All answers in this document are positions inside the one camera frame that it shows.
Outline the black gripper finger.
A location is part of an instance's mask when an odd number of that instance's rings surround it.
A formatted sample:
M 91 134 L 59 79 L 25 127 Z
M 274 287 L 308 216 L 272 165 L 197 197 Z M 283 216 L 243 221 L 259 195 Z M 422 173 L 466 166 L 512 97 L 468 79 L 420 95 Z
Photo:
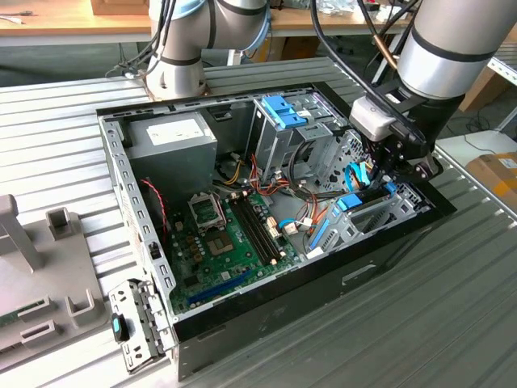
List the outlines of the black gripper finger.
M 389 165 L 389 139 L 372 141 L 362 136 L 361 141 L 364 152 L 372 162 L 371 177 L 374 180 L 382 180 Z
M 443 166 L 431 154 L 409 161 L 397 159 L 389 164 L 383 175 L 396 183 L 427 182 L 443 173 Z

